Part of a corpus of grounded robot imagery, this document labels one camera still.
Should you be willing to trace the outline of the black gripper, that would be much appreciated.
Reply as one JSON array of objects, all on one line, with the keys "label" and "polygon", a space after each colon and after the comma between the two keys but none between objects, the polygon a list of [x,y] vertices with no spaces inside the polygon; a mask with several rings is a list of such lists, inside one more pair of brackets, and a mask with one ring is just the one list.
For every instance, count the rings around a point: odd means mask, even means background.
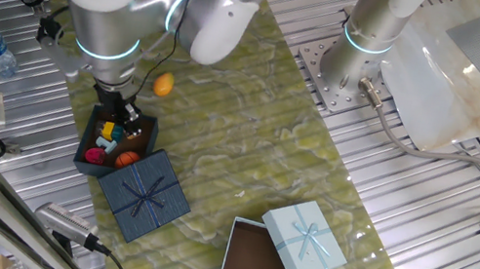
[{"label": "black gripper", "polygon": [[141,134],[140,111],[135,108],[136,100],[135,86],[125,84],[121,86],[112,86],[95,80],[94,88],[102,107],[100,109],[99,120],[109,121],[115,125],[123,126],[125,134],[129,138],[138,137]]}]

